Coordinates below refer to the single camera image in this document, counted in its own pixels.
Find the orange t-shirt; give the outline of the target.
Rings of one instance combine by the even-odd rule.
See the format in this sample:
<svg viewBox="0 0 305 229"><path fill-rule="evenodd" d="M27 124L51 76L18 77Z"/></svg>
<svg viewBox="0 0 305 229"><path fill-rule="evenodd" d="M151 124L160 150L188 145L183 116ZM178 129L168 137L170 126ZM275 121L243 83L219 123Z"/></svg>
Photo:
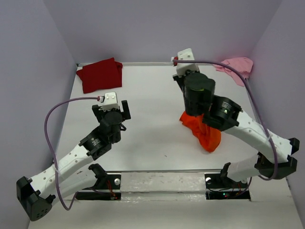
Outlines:
<svg viewBox="0 0 305 229"><path fill-rule="evenodd" d="M221 142L221 131L204 124L202 119L203 115L190 116L186 112L183 112L180 117L180 122L191 130L205 151L212 153Z"/></svg>

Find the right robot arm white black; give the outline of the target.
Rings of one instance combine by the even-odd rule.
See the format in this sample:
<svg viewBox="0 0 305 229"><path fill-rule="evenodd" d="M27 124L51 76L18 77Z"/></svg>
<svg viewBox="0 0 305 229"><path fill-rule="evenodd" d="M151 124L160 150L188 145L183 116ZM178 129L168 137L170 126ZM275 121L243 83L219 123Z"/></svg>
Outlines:
<svg viewBox="0 0 305 229"><path fill-rule="evenodd" d="M215 81L199 71L173 76L183 93L185 113L194 118L199 131L210 127L232 135L257 150L249 159L223 166L219 181L224 187L254 176L280 180L297 169L292 157L299 149L296 138L282 138L251 118L240 105L214 94Z"/></svg>

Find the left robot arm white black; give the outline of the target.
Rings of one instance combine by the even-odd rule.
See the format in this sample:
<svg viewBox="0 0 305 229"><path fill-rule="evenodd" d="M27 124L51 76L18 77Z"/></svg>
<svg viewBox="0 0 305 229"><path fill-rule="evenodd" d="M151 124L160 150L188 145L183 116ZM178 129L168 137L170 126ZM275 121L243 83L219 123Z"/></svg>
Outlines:
<svg viewBox="0 0 305 229"><path fill-rule="evenodd" d="M30 221L44 217L57 202L76 195L84 188L101 188L107 180L106 171L94 163L121 140L123 122L131 118L128 102L118 103L115 95L97 97L101 105L92 111L99 125L85 136L61 160L30 178L21 177L16 182L17 199Z"/></svg>

